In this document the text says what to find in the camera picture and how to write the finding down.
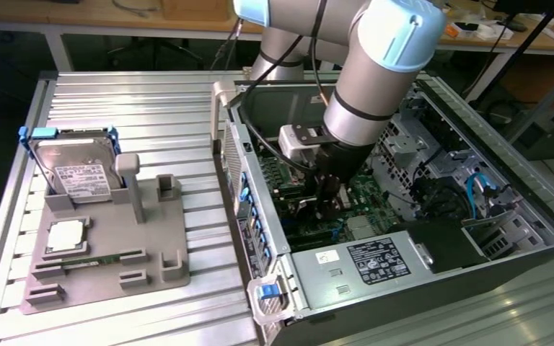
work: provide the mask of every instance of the sticker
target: sticker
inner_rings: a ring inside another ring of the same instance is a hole
[[[353,245],[347,250],[368,285],[412,274],[392,238]]]
[[[318,258],[318,263],[323,265],[325,263],[339,261],[339,254],[337,253],[337,250],[317,252],[315,258]]]
[[[100,164],[55,167],[66,192],[72,198],[111,194],[104,167]]]

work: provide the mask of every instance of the metal workbench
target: metal workbench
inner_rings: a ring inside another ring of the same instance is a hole
[[[0,345],[255,345],[209,137],[211,85],[237,72],[68,73],[40,81],[27,125],[115,125],[140,179],[183,184],[191,284],[24,316],[46,181],[16,152],[0,207]],[[496,291],[331,345],[554,345],[554,261]]]

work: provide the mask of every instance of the floor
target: floor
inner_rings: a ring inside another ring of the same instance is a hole
[[[102,36],[67,35],[64,39],[78,71],[146,71],[152,68],[150,48],[122,54],[116,66],[111,64],[106,54],[108,46],[118,48],[128,45],[130,37],[110,37],[107,40]],[[207,66],[221,44],[222,41],[215,40],[193,40],[190,43],[190,49],[205,59]],[[230,69],[251,66],[258,49],[259,43],[239,42]],[[440,51],[426,70],[436,71],[460,91],[473,81],[485,59],[486,54],[482,53]],[[225,68],[223,60],[217,69]],[[166,52],[160,56],[160,69],[164,71],[194,70],[195,66],[193,60],[175,53]],[[52,70],[55,64],[42,35],[0,32],[0,199],[17,146],[17,130],[26,120],[39,73]],[[498,88],[489,100],[509,96]]]

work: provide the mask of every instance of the blue cable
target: blue cable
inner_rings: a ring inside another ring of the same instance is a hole
[[[468,192],[468,200],[470,201],[472,204],[472,214],[473,214],[473,218],[477,218],[477,204],[473,200],[473,181],[474,179],[477,179],[481,181],[481,184],[484,186],[489,186],[492,189],[496,188],[496,186],[489,182],[489,178],[485,174],[482,174],[481,172],[476,172],[474,174],[470,175],[470,177],[468,177],[466,180],[466,192]]]

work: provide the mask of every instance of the robotic arm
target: robotic arm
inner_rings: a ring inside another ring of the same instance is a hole
[[[339,63],[339,80],[323,117],[322,131],[333,140],[318,147],[319,213],[330,213],[334,197],[362,167],[418,72],[433,57],[446,25],[426,0],[235,0],[237,14],[270,27],[263,33],[258,77],[298,35],[318,39],[317,53]],[[302,40],[270,79],[302,79]]]

